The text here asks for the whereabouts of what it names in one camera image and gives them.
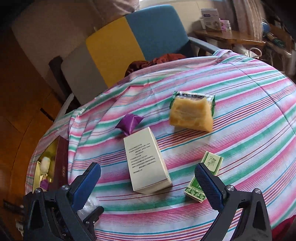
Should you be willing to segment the purple snack packet in tin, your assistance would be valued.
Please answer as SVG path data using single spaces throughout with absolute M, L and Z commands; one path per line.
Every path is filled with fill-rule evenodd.
M 44 179 L 40 182 L 40 187 L 46 191 L 49 190 L 49 182 L 47 179 Z

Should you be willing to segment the purple snack packet on bed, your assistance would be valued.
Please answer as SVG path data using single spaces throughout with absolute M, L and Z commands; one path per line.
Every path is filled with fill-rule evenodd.
M 129 136 L 143 119 L 142 116 L 129 113 L 120 120 L 115 128 L 120 129 L 126 136 Z

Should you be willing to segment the pink curtain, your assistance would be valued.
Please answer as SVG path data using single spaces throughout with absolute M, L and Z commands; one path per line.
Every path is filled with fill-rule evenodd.
M 262 19 L 265 18 L 261 1 L 234 0 L 233 4 L 239 31 L 261 41 L 263 36 Z

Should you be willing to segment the pink green striped bedsheet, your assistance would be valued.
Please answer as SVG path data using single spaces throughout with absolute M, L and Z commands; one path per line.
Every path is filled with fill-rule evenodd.
M 69 182 L 101 167 L 98 240 L 200 240 L 218 214 L 189 191 L 204 156 L 225 185 L 262 193 L 272 227 L 295 217 L 295 84 L 257 59 L 218 50 L 131 73 L 44 134 L 26 192 L 57 137 Z

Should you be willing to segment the gold metal tin box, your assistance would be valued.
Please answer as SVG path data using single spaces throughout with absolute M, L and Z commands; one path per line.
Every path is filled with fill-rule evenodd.
M 43 151 L 36 163 L 32 190 L 56 190 L 68 183 L 68 145 L 68 140 L 59 136 Z

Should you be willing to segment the grey yellow blue headboard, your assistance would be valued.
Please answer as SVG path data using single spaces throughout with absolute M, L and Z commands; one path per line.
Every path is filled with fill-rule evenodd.
M 152 61 L 172 53 L 194 56 L 175 8 L 153 6 L 93 33 L 63 60 L 61 70 L 74 96 L 84 105 L 121 81 L 132 62 Z

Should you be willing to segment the green white small box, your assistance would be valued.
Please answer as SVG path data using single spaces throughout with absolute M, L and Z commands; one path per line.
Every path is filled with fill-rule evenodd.
M 220 170 L 222 162 L 223 157 L 206 151 L 200 163 L 203 163 L 208 171 L 213 176 L 216 176 Z M 210 184 L 210 187 L 212 187 L 212 184 L 210 183 L 209 176 L 207 175 L 207 172 L 204 170 L 204 168 L 197 166 L 195 174 L 198 178 L 193 177 L 192 181 L 185 188 L 184 193 L 198 202 L 203 202 L 206 199 L 203 187 L 207 187 L 208 184 Z

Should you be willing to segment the packaged yellow cake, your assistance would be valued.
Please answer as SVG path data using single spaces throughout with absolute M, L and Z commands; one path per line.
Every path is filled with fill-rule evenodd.
M 211 132 L 215 96 L 201 93 L 175 91 L 170 103 L 170 125 L 192 130 Z

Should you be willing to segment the dark red cloth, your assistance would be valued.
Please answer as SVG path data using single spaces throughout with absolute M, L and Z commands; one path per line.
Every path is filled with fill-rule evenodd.
M 180 60 L 180 59 L 185 59 L 187 58 L 185 55 L 183 54 L 176 54 L 176 53 L 170 53 L 170 54 L 164 54 L 163 56 L 160 56 L 158 58 L 154 58 L 151 61 L 133 61 L 132 63 L 130 63 L 130 65 L 128 66 L 126 72 L 125 72 L 125 77 L 127 77 L 128 75 L 130 75 L 133 72 L 136 72 L 138 70 L 144 69 L 144 68 L 148 68 L 157 64 L 162 64 L 162 63 L 167 63 L 167 62 L 171 62 L 171 61 L 176 61 L 176 60 Z

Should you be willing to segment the white wrapped ball on bed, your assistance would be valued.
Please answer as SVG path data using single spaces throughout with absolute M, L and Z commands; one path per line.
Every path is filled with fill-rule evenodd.
M 77 211 L 78 216 L 81 220 L 83 220 L 86 216 L 88 216 L 97 206 L 99 205 L 99 201 L 95 196 L 90 196 L 83 208 Z

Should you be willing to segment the white product box on desk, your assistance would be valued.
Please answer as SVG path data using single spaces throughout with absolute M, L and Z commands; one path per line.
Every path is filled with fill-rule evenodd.
M 201 9 L 203 23 L 207 31 L 221 31 L 220 17 L 217 9 Z

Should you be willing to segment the cream wrapped bun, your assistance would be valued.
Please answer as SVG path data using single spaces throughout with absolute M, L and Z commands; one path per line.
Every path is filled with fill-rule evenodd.
M 51 159 L 48 157 L 43 157 L 40 162 L 40 174 L 47 174 L 50 168 Z

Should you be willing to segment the white cardboard box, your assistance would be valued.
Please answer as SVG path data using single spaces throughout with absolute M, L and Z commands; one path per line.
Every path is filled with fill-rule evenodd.
M 168 169 L 151 128 L 144 128 L 123 140 L 134 192 L 150 195 L 172 186 Z

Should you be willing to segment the wooden desk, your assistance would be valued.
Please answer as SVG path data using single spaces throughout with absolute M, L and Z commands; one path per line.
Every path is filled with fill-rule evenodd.
M 211 32 L 206 30 L 193 30 L 193 33 L 199 38 L 208 38 L 226 43 L 231 48 L 236 44 L 252 45 L 256 47 L 263 47 L 265 45 L 265 41 L 256 40 L 251 35 L 244 34 L 238 31 Z

